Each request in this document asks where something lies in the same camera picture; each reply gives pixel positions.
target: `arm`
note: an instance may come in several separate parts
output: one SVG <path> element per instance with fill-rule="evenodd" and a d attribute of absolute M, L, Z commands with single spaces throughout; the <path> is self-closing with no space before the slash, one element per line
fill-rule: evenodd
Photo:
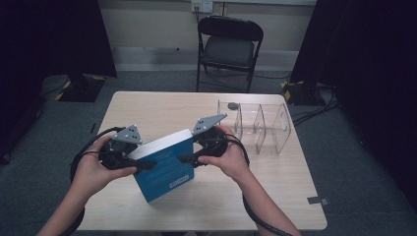
<path fill-rule="evenodd" d="M 99 151 L 109 140 L 97 140 L 89 151 Z M 102 190 L 110 181 L 136 172 L 136 167 L 108 170 L 98 161 L 98 154 L 90 153 L 81 159 L 74 181 L 64 200 L 37 235 L 59 235 L 76 220 L 91 196 Z"/>
<path fill-rule="evenodd" d="M 217 128 L 228 135 L 233 135 L 230 129 L 222 126 L 217 126 Z M 201 156 L 199 162 L 215 165 L 219 167 L 224 174 L 231 177 L 242 190 L 248 205 L 258 218 L 293 236 L 301 235 L 291 220 L 270 198 L 261 183 L 249 169 L 242 149 L 237 145 L 229 143 L 226 153 L 221 158 Z M 258 224 L 257 227 L 261 235 L 274 235 Z"/>

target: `chair backrest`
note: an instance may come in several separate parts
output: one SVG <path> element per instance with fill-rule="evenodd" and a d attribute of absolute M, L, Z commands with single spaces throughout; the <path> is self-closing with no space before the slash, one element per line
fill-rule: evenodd
<path fill-rule="evenodd" d="M 257 42 L 262 42 L 264 38 L 264 31 L 256 23 L 220 16 L 209 16 L 201 19 L 198 31 L 199 35 L 202 33 Z"/>

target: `electrical outlet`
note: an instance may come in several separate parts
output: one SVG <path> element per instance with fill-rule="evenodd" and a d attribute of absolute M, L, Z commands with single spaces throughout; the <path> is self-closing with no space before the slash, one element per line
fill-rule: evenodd
<path fill-rule="evenodd" d="M 200 12 L 212 13 L 212 0 L 203 0 Z"/>
<path fill-rule="evenodd" d="M 202 0 L 191 0 L 191 12 L 201 12 L 202 5 Z"/>

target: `person's left hand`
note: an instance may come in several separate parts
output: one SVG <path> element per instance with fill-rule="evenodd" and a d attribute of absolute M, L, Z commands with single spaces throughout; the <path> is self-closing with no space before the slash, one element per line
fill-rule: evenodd
<path fill-rule="evenodd" d="M 88 151 L 100 151 L 109 140 L 110 136 L 98 139 Z M 136 167 L 109 170 L 99 162 L 98 153 L 87 153 L 80 160 L 71 188 L 76 188 L 79 194 L 89 199 L 109 182 L 131 175 L 136 171 Z"/>

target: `forearm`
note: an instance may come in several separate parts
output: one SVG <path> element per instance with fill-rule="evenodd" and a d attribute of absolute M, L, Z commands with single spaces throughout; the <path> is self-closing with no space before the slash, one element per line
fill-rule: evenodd
<path fill-rule="evenodd" d="M 259 183 L 252 172 L 247 172 L 235 179 L 236 183 L 242 190 L 245 199 L 253 213 L 267 224 L 287 232 L 293 236 L 301 235 L 291 220 L 270 198 L 268 193 Z M 274 235 L 262 226 L 258 225 L 261 235 Z"/>
<path fill-rule="evenodd" d="M 64 200 L 37 235 L 60 235 L 65 232 L 77 219 L 88 200 L 89 198 L 78 190 L 70 188 Z"/>

